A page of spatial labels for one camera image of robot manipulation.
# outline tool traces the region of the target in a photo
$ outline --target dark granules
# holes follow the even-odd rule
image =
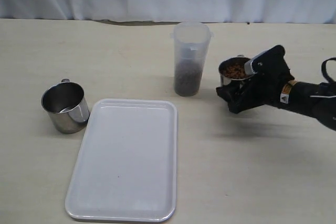
[[[228,66],[223,70],[222,73],[225,77],[230,79],[245,79],[248,77],[244,70],[244,65],[234,64],[232,66]]]
[[[190,97],[197,94],[202,78],[202,66],[192,60],[182,60],[175,67],[174,90],[176,94]]]

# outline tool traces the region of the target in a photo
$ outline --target plastic cup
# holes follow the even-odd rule
[[[183,97],[198,93],[212,33],[199,22],[174,27],[174,91]]]

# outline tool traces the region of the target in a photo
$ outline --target small metal cup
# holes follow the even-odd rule
[[[227,59],[227,60],[223,61],[218,67],[218,72],[219,72],[219,75],[221,77],[221,86],[229,85],[232,81],[244,81],[244,80],[250,78],[251,76],[248,76],[248,77],[245,77],[245,78],[242,78],[242,79],[231,79],[231,78],[226,77],[223,74],[223,71],[227,67],[235,65],[235,64],[239,64],[239,65],[242,65],[244,67],[244,64],[246,62],[248,62],[249,60],[250,60],[250,58],[247,58],[244,55],[238,55],[237,57],[233,57],[233,58],[230,58],[230,59]]]
[[[78,132],[88,123],[90,111],[84,98],[84,90],[69,79],[63,79],[61,83],[49,88],[43,94],[41,104],[61,133]]]

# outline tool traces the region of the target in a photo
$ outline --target white tray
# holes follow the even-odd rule
[[[176,206],[177,109],[104,99],[91,112],[67,192],[75,219],[155,221]]]

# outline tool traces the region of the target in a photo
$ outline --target yellow warning sticker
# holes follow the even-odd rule
[[[281,94],[280,94],[280,102],[288,104],[289,103],[289,93],[292,89],[292,87],[298,83],[298,81],[291,80],[288,83],[284,85],[282,88]]]

